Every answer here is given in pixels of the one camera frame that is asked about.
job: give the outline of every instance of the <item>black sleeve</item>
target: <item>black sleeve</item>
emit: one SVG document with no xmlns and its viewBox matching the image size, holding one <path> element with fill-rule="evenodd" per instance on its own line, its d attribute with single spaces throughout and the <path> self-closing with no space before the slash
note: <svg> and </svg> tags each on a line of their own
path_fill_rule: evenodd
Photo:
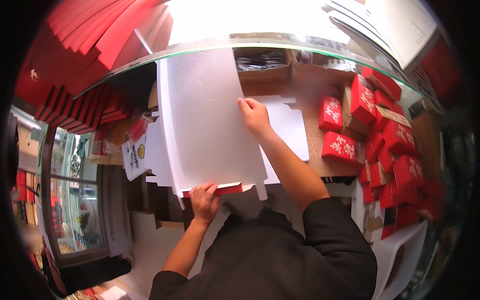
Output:
<svg viewBox="0 0 480 300">
<path fill-rule="evenodd" d="M 158 272 L 153 278 L 150 300 L 167 299 L 188 281 L 183 275 L 173 271 Z"/>
<path fill-rule="evenodd" d="M 320 199 L 303 212 L 308 245 L 314 247 L 353 290 L 371 299 L 377 260 L 359 228 L 340 201 Z"/>
</svg>

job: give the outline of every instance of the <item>hand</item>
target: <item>hand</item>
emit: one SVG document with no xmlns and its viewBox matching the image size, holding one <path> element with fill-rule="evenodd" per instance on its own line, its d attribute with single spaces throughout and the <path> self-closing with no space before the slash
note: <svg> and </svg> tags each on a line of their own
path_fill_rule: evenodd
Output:
<svg viewBox="0 0 480 300">
<path fill-rule="evenodd" d="M 258 143 L 274 133 L 265 105 L 252 98 L 239 98 L 237 102 L 245 117 L 245 124 Z"/>
<path fill-rule="evenodd" d="M 215 218 L 220 197 L 216 196 L 213 201 L 212 197 L 217 188 L 217 184 L 209 182 L 197 185 L 188 192 L 192 202 L 193 214 L 195 215 L 193 219 L 202 225 L 209 226 Z"/>
</svg>

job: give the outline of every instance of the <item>tile floor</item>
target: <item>tile floor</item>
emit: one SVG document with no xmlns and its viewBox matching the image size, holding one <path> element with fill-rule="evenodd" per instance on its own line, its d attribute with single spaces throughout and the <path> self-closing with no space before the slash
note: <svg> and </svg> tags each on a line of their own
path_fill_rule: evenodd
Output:
<svg viewBox="0 0 480 300">
<path fill-rule="evenodd" d="M 329 191 L 332 190 L 330 192 L 332 195 L 347 196 L 351 194 L 351 188 L 345 185 L 328 184 L 327 188 Z M 287 219 L 292 222 L 293 228 L 305 235 L 302 211 L 288 197 L 281 185 L 267 185 L 267 192 L 269 199 L 273 199 L 271 201 L 272 208 L 285 214 Z M 225 195 L 221 198 L 221 202 L 224 201 L 231 203 L 246 218 L 256 217 L 263 207 L 263 203 L 257 198 L 255 187 L 244 193 Z M 116 285 L 125 290 L 132 300 L 144 300 L 150 294 L 153 277 L 161 270 L 170 250 L 177 244 L 184 231 L 177 228 L 156 229 L 154 215 L 131 213 L 130 218 L 135 266 L 130 273 L 106 282 L 105 286 Z M 226 219 L 226 216 L 219 210 L 205 234 L 189 278 L 200 272 L 205 250 L 212 245 L 218 230 Z"/>
</svg>

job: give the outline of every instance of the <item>forearm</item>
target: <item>forearm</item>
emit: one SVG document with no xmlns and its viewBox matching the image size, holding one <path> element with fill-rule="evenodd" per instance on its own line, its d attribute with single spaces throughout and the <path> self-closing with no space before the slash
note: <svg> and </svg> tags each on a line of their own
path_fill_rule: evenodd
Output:
<svg viewBox="0 0 480 300">
<path fill-rule="evenodd" d="M 197 259 L 198 250 L 207 228 L 208 225 L 202 224 L 194 218 L 180 241 L 168 255 L 162 271 L 173 271 L 187 277 Z"/>
<path fill-rule="evenodd" d="M 329 197 L 315 171 L 301 161 L 273 130 L 260 139 L 260 145 L 283 188 L 302 210 L 315 200 Z"/>
</svg>

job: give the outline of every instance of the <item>black shirt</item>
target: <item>black shirt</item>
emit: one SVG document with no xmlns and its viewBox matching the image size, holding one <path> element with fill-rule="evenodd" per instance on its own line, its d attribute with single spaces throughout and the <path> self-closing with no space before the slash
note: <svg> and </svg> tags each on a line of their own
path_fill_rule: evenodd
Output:
<svg viewBox="0 0 480 300">
<path fill-rule="evenodd" d="M 190 280 L 159 272 L 150 299 L 370 300 L 377 261 L 343 205 L 317 200 L 303 225 L 305 239 L 288 221 L 249 220 L 214 241 Z"/>
</svg>

